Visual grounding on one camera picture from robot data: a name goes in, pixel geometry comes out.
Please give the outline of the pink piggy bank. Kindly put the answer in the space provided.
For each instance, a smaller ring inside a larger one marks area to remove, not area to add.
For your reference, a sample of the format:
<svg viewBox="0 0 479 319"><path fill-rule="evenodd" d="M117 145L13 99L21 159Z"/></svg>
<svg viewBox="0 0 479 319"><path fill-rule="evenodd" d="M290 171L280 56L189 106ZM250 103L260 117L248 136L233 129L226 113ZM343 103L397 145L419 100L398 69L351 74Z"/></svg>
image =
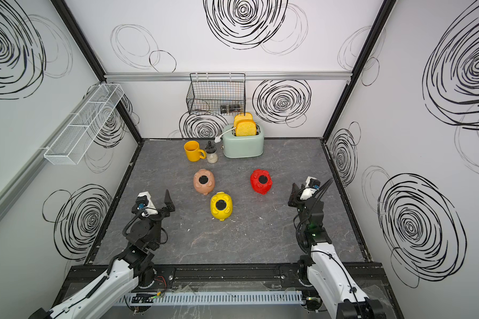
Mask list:
<svg viewBox="0 0 479 319"><path fill-rule="evenodd" d="M215 187L213 173L210 170L200 169L194 174L193 185L198 193L208 195Z"/></svg>

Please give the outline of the red piggy bank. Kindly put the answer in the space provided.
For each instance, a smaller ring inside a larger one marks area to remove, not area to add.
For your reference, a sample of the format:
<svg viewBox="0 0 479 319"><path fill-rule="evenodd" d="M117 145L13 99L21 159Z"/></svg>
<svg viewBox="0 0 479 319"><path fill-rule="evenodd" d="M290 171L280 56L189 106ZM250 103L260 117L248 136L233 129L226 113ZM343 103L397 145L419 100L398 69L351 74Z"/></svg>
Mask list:
<svg viewBox="0 0 479 319"><path fill-rule="evenodd" d="M267 170L254 170L250 176L250 183L253 190L261 195L265 195L271 189L273 181Z"/></svg>

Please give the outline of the yellow piggy bank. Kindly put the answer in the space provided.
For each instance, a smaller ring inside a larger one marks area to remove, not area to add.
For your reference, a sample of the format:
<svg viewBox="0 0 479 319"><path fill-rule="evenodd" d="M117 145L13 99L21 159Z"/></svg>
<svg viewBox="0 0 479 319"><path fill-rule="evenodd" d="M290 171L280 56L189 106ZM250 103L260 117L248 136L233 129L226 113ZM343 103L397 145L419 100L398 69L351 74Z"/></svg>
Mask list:
<svg viewBox="0 0 479 319"><path fill-rule="evenodd" d="M210 211L215 219L225 221L233 212L233 201L230 195L224 192L217 192L210 202Z"/></svg>

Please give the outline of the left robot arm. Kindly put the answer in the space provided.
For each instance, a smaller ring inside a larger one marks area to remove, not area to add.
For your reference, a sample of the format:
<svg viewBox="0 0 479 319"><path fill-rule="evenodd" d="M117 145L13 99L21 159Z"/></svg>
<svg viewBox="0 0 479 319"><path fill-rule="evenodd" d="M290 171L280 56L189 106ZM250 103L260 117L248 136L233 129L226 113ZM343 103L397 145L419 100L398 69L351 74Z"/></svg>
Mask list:
<svg viewBox="0 0 479 319"><path fill-rule="evenodd" d="M164 206L155 207L149 192L138 194L132 207L133 218L122 230L127 246L110 259L106 270L65 302L50 310L39 308L31 318L100 318L124 295L138 287L141 279L156 280L152 259L166 231L162 221L176 210L170 192Z"/></svg>

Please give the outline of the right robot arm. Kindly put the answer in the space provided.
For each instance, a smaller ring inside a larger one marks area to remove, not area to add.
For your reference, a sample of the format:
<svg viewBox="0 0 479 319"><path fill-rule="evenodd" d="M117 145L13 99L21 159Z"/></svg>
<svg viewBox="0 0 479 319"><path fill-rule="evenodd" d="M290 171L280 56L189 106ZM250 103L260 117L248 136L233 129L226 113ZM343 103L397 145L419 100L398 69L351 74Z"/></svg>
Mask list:
<svg viewBox="0 0 479 319"><path fill-rule="evenodd" d="M324 227L322 197L333 183L309 176L301 186L292 185L288 206L297 209L295 236L303 251L299 281L318 292L331 318L386 318L382 303L368 297L340 261Z"/></svg>

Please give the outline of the black round plug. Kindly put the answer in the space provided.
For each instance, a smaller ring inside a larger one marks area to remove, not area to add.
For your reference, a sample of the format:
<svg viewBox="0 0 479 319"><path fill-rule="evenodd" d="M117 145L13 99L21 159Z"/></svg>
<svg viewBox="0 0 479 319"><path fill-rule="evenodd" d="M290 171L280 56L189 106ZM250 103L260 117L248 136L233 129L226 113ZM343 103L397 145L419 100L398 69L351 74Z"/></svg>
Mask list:
<svg viewBox="0 0 479 319"><path fill-rule="evenodd" d="M227 202L224 201L223 199L221 200L218 200L216 203L215 203L215 208L218 210L218 211L223 211L227 208Z"/></svg>
<svg viewBox="0 0 479 319"><path fill-rule="evenodd" d="M269 179L266 175L261 175L261 176L259 176L258 181L259 181L260 184L264 185L264 184L268 183Z"/></svg>
<svg viewBox="0 0 479 319"><path fill-rule="evenodd" d="M206 183L209 181L207 175L201 175L199 177L199 183L203 184L203 185L206 185Z"/></svg>

